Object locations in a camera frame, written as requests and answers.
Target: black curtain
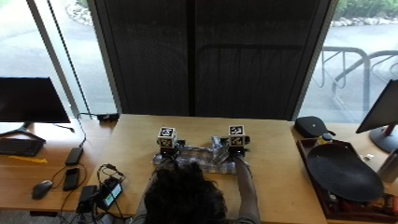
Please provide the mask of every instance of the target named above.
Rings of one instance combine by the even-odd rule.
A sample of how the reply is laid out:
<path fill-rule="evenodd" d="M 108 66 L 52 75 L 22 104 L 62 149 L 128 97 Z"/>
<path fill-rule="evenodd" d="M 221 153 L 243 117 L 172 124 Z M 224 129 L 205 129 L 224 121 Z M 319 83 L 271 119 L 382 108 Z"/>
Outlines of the black curtain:
<path fill-rule="evenodd" d="M 291 119 L 329 5 L 98 0 L 123 112 Z"/>

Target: dark hair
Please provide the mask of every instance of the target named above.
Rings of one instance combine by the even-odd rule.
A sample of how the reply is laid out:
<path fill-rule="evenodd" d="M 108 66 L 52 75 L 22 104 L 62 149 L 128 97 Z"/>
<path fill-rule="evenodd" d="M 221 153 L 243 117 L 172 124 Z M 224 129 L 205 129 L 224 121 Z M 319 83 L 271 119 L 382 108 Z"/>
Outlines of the dark hair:
<path fill-rule="evenodd" d="M 160 169 L 146 193 L 146 224 L 225 223 L 225 201 L 197 163 Z"/>

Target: black monitor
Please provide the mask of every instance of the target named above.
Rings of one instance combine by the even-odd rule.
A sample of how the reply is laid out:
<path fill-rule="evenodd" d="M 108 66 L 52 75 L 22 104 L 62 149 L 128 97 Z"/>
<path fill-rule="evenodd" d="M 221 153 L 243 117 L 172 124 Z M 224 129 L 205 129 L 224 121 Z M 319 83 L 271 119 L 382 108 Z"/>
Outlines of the black monitor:
<path fill-rule="evenodd" d="M 0 122 L 24 122 L 24 125 L 0 136 L 28 132 L 34 122 L 71 123 L 50 77 L 0 77 Z"/>
<path fill-rule="evenodd" d="M 372 109 L 368 113 L 357 133 L 370 130 L 373 143 L 390 153 L 398 148 L 398 80 L 390 80 Z"/>

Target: monitor stand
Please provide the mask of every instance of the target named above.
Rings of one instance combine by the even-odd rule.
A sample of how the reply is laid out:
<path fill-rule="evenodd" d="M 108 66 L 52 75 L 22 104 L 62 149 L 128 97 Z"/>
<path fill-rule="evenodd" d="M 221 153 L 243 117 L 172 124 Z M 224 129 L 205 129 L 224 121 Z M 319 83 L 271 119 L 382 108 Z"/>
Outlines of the monitor stand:
<path fill-rule="evenodd" d="M 15 129 L 10 132 L 6 133 L 0 133 L 0 137 L 4 137 L 7 135 L 12 135 L 12 134 L 24 134 L 35 139 L 43 140 L 44 142 L 47 141 L 44 138 L 39 137 L 38 135 L 35 135 L 34 133 L 28 132 L 28 126 L 31 125 L 31 122 L 24 122 L 23 126 L 19 129 Z"/>
<path fill-rule="evenodd" d="M 394 130 L 396 124 L 370 130 L 370 139 L 384 151 L 390 153 L 398 148 L 398 130 Z"/>

